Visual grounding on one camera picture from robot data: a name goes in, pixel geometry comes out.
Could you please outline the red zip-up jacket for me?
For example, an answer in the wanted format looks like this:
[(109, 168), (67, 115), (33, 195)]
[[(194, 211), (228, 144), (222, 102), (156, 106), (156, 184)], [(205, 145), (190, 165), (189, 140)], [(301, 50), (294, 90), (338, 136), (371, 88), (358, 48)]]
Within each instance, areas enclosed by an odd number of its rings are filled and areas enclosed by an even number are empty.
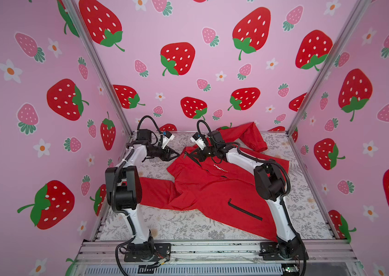
[(188, 156), (196, 148), (185, 147), (167, 167), (173, 181), (141, 177), (141, 203), (178, 211), (197, 209), (215, 221), (275, 240), (276, 224), (256, 191), (254, 175), (218, 158), (197, 164)]

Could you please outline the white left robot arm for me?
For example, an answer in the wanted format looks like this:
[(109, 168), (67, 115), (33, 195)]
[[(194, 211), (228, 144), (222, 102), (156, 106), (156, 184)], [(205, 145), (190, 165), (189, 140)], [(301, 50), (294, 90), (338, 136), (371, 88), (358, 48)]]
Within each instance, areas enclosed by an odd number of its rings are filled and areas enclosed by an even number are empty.
[(145, 141), (128, 143), (121, 161), (105, 171), (108, 204), (114, 213), (124, 215), (132, 232), (131, 244), (136, 247), (151, 243), (153, 239), (140, 211), (143, 191), (138, 166), (146, 159), (158, 158), (169, 162), (179, 156), (168, 146), (162, 148)]

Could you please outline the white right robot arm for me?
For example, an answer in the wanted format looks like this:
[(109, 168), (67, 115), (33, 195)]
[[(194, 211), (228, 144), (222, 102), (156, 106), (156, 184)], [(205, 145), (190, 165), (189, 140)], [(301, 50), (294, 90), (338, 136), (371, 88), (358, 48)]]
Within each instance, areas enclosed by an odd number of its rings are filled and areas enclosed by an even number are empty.
[(216, 149), (213, 146), (197, 148), (187, 154), (197, 164), (208, 158), (218, 158), (237, 165), (254, 176), (257, 194), (267, 203), (276, 225), (277, 252), (285, 260), (301, 255), (307, 259), (307, 250), (300, 234), (292, 225), (284, 197), (291, 192), (290, 178), (284, 167), (274, 159), (261, 159), (243, 151), (237, 143)]

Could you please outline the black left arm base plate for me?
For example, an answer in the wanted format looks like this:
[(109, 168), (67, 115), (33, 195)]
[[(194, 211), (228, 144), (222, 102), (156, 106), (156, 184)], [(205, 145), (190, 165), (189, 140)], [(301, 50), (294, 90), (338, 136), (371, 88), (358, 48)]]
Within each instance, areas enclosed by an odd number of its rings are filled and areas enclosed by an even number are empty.
[(124, 255), (124, 262), (158, 262), (161, 259), (169, 259), (170, 254), (170, 243), (131, 243)]

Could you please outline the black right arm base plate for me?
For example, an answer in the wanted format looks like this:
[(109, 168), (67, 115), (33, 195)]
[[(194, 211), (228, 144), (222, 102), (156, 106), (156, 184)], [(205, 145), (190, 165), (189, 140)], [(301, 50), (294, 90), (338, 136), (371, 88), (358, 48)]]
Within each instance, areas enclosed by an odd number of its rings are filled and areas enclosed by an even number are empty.
[(265, 261), (308, 261), (308, 253), (303, 244), (276, 243), (273, 241), (260, 244), (259, 256)]

